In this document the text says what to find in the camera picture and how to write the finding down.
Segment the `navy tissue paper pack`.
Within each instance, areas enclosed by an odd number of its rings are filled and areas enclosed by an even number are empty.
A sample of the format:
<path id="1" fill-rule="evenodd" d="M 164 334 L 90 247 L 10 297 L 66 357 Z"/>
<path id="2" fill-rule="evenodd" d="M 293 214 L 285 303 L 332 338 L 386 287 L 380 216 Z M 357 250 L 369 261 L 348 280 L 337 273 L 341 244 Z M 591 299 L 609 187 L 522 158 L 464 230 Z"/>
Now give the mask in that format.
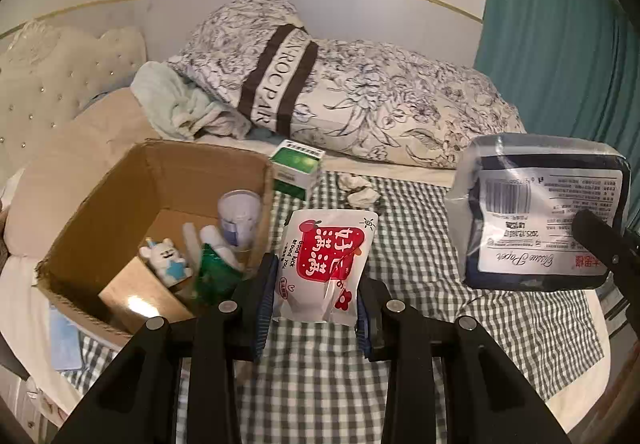
<path id="1" fill-rule="evenodd" d="M 596 289 L 594 250 L 623 232 L 630 166 L 585 139 L 503 133 L 474 138 L 445 198 L 462 282 L 475 289 Z"/>

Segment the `green snack packet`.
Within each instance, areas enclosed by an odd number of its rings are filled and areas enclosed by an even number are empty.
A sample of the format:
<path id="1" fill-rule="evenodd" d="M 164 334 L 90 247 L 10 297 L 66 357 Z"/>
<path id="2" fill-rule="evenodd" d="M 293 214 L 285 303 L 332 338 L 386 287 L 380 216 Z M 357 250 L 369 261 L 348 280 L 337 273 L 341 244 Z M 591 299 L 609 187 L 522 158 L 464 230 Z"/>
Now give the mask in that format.
<path id="1" fill-rule="evenodd" d="M 228 265 L 208 244 L 204 243 L 201 266 L 195 277 L 195 299 L 201 305 L 214 305 L 229 300 L 243 274 Z"/>

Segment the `white bunny figurine toy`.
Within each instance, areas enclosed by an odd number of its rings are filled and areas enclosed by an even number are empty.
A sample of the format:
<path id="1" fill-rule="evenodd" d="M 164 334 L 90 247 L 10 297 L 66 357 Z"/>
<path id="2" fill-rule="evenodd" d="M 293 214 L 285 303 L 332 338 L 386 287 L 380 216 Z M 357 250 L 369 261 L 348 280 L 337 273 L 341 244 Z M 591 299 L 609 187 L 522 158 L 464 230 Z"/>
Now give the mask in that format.
<path id="1" fill-rule="evenodd" d="M 167 288 L 175 287 L 193 276 L 186 259 L 169 238 L 159 242 L 146 239 L 145 245 L 139 249 L 139 255 Z"/>

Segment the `clear water bottle blue label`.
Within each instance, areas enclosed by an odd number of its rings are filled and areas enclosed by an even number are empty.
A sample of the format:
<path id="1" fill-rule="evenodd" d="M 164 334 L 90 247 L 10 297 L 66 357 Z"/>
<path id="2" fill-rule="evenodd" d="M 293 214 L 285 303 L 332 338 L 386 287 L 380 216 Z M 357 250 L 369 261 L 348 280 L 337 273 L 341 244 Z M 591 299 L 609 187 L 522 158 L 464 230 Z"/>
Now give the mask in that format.
<path id="1" fill-rule="evenodd" d="M 193 223 L 182 225 L 188 261 L 198 273 L 204 247 L 208 245 L 221 257 L 222 262 L 235 271 L 245 271 L 248 251 L 253 245 L 262 216 L 262 199 L 253 191 L 232 190 L 218 200 L 217 211 L 219 226 L 206 225 L 196 230 Z"/>

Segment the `red white snack pouch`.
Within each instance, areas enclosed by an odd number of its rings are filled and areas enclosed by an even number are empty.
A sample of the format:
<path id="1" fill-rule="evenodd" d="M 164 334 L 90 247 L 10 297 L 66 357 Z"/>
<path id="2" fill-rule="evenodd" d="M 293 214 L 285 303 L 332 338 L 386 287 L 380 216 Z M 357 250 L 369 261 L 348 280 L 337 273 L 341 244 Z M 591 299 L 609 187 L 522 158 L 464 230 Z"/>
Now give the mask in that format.
<path id="1" fill-rule="evenodd" d="M 377 229 L 372 211 L 293 212 L 281 240 L 273 317 L 355 326 L 357 289 Z"/>

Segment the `green white medicine box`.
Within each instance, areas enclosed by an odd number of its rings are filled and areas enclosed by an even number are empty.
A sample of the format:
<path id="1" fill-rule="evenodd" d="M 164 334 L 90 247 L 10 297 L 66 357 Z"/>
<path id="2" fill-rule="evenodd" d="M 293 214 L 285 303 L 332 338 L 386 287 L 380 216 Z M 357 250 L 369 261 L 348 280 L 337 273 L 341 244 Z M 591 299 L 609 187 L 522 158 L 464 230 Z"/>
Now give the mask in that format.
<path id="1" fill-rule="evenodd" d="M 273 188 L 293 198 L 307 200 L 322 172 L 326 152 L 285 139 L 270 157 Z"/>

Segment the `blue smartphone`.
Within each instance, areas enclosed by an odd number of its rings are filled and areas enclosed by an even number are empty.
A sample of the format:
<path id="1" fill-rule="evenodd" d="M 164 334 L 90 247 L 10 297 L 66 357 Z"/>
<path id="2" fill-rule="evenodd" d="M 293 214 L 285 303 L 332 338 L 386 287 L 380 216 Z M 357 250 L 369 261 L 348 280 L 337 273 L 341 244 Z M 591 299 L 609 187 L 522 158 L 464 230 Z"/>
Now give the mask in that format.
<path id="1" fill-rule="evenodd" d="M 82 368 L 79 330 L 54 306 L 49 308 L 49 338 L 51 364 L 57 372 Z"/>

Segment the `brown cardboard box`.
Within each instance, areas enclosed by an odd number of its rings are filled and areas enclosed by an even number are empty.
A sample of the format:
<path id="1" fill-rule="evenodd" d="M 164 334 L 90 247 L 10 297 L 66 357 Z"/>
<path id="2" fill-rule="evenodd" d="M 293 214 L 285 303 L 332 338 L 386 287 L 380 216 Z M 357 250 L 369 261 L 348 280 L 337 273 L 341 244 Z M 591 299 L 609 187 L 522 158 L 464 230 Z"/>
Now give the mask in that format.
<path id="1" fill-rule="evenodd" d="M 262 199 L 250 251 L 253 274 L 268 250 L 273 173 L 260 153 L 180 141 L 145 141 L 131 148 L 81 202 L 37 266 L 37 287 L 69 320 L 107 346 L 131 337 L 100 292 L 139 253 L 146 239 L 184 247 L 182 227 L 219 226 L 218 201 L 245 189 Z"/>

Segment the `green checkered bed sheet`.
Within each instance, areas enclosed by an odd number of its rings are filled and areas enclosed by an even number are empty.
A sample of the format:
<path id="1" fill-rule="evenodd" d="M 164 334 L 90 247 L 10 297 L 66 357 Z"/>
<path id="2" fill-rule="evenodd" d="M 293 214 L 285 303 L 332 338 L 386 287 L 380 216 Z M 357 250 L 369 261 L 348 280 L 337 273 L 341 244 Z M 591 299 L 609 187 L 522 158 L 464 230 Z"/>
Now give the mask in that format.
<path id="1" fill-rule="evenodd" d="M 58 432 L 61 443 L 564 443 L 552 386 L 596 360 L 580 292 L 466 294 L 438 188 L 385 181 L 373 261 L 339 297 L 354 326 L 274 321 L 279 258 L 221 273 L 198 318 L 143 326 Z"/>

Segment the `teal curtain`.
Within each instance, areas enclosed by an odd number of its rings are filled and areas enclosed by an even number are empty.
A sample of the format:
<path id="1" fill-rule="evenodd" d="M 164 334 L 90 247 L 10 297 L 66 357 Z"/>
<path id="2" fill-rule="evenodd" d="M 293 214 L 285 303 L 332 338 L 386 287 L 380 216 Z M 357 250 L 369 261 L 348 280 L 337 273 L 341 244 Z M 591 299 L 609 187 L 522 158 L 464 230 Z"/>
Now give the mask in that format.
<path id="1" fill-rule="evenodd" d="M 639 226 L 639 35 L 614 0 L 486 0 L 475 69 L 532 134 L 605 143 L 631 168 Z"/>

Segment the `crumpled white tissue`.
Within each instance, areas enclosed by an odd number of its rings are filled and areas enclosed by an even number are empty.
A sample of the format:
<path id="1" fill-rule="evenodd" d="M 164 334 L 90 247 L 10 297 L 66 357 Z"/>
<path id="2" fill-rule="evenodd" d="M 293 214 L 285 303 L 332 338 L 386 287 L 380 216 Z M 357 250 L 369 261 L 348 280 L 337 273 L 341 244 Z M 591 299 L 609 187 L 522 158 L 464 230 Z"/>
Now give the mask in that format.
<path id="1" fill-rule="evenodd" d="M 369 210 L 381 198 L 367 178 L 360 175 L 342 173 L 338 176 L 337 185 L 346 193 L 347 203 L 353 209 Z"/>

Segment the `beige pillow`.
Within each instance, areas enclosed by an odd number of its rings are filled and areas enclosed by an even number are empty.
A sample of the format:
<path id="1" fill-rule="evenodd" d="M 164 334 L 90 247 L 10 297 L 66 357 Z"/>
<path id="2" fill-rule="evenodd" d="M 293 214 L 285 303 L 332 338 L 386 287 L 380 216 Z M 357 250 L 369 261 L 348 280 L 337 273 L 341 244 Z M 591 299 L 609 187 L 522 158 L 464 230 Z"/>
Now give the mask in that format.
<path id="1" fill-rule="evenodd" d="M 81 202 L 136 144 L 157 133 L 131 90 L 121 88 L 52 134 L 27 164 L 9 206 L 9 253 L 43 259 Z"/>

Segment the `light green fleece blanket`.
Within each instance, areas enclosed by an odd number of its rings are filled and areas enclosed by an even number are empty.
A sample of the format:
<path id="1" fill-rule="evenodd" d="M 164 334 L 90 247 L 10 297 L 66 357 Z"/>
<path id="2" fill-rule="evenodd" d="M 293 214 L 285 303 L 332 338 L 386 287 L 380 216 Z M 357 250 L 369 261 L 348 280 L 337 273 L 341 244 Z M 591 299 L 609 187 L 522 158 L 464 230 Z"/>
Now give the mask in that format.
<path id="1" fill-rule="evenodd" d="M 130 89 L 163 138 L 194 141 L 200 134 L 210 134 L 243 139 L 252 127 L 230 104 L 186 81 L 163 62 L 146 62 Z"/>

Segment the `cream tufted headboard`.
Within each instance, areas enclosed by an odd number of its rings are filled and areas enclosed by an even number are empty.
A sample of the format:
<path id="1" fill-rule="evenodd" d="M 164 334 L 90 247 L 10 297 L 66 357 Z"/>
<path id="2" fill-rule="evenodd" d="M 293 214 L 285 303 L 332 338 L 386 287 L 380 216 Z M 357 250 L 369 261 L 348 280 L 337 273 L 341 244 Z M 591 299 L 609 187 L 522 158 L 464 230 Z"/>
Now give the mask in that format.
<path id="1" fill-rule="evenodd" d="M 1 180 L 6 182 L 94 97 L 126 86 L 146 61 L 133 26 L 94 36 L 31 21 L 1 53 Z"/>

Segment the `floral patterned duvet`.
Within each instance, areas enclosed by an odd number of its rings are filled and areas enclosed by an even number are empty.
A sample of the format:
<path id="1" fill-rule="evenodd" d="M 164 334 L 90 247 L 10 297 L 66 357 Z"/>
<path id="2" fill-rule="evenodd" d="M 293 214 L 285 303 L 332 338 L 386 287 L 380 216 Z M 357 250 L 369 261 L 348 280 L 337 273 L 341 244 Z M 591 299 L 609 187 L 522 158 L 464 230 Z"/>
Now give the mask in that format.
<path id="1" fill-rule="evenodd" d="M 473 138 L 525 130 L 483 73 L 314 37 L 288 0 L 232 0 L 168 63 L 258 127 L 365 160 L 452 169 Z"/>

